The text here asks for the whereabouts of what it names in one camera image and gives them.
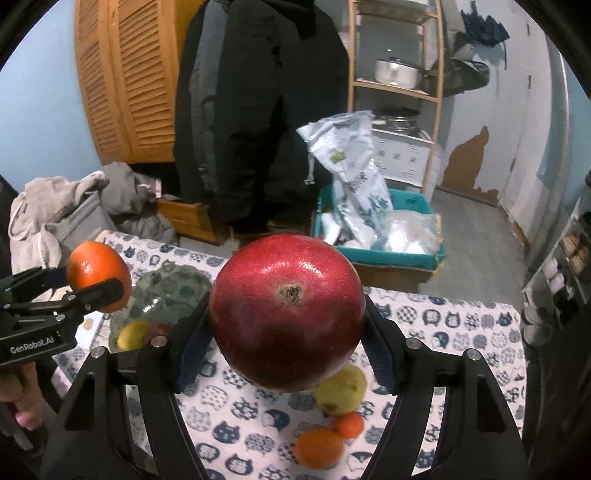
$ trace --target human hand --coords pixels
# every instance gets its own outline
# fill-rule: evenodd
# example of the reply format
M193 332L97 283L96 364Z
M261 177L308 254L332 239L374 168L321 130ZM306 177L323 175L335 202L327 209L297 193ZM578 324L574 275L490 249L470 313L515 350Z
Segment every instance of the human hand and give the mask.
M15 418L22 428L35 430L41 426L45 400L34 363L23 365L17 374L0 371L0 402L15 406Z

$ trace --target gray clothing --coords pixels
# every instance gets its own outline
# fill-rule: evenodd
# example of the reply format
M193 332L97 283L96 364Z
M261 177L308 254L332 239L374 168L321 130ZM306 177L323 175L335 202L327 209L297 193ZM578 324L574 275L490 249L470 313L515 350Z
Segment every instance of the gray clothing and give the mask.
M11 206L12 273L58 267L75 247L107 229L176 244L174 227L157 212L143 183L124 163L112 163L78 181L31 180ZM47 292L39 299L49 297Z
M201 40L189 81L193 151L203 184L208 192L217 192L213 138L213 114L217 74L231 0L211 0L205 9Z
M55 236L56 225L76 210L84 194L105 184L105 174L96 171L78 181L64 177L34 179L12 202L8 236L12 273L33 267L58 267L62 258ZM48 300L51 292L39 297Z
M117 230L166 244L178 244L174 227L156 210L154 195L143 175L119 162L105 165L103 171L109 184L101 191L100 201Z

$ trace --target bamboo shelving unit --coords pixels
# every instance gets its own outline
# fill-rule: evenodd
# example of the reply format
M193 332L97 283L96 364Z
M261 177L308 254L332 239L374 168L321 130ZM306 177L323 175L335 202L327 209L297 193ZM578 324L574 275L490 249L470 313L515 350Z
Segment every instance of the bamboo shelving unit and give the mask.
M441 13L440 0L434 0L435 12L423 11L420 8L397 5L387 1L377 0L348 0L349 3L349 91L348 91L348 110L352 112L355 107L355 89L367 88L373 90L382 90L384 92L399 93L410 97L435 103L435 116L433 121L433 131L431 132L431 151L427 161L427 168L423 176L421 191L427 187L427 179L433 162L433 155L437 145L437 136L439 135L439 126L441 121L441 105L443 103L443 16ZM360 80L356 78L356 58L357 58L357 16L366 15L370 17L386 18L388 20L409 23L421 27L422 45L422 67L425 74L437 78L436 95L431 96L422 90L400 88L370 80ZM437 67L428 70L425 65L425 24L429 20L435 20L437 25Z

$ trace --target blue wall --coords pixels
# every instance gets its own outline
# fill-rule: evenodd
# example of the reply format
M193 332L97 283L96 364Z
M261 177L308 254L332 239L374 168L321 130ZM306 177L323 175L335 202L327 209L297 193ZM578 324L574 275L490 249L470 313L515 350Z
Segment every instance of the blue wall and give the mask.
M567 81L573 111L573 153L562 205L570 213L585 184L585 175L591 170L591 100L570 68L567 68Z
M0 70L0 173L17 191L36 177L100 169L74 58L74 0L59 0Z

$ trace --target orange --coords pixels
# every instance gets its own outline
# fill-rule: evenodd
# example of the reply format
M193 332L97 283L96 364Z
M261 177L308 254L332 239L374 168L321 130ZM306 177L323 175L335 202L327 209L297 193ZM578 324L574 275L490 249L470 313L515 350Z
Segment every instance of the orange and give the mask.
M295 442L294 455L306 468L332 468L343 456L343 439L329 429L314 429L302 433Z
M363 417L356 411L341 415L333 423L333 430L345 440L355 439L363 431Z
M115 250L98 242L84 242L74 249L66 265L66 278L74 291L110 278L121 281L123 297L101 309L102 313L113 313L123 308L131 295L131 275L126 263Z

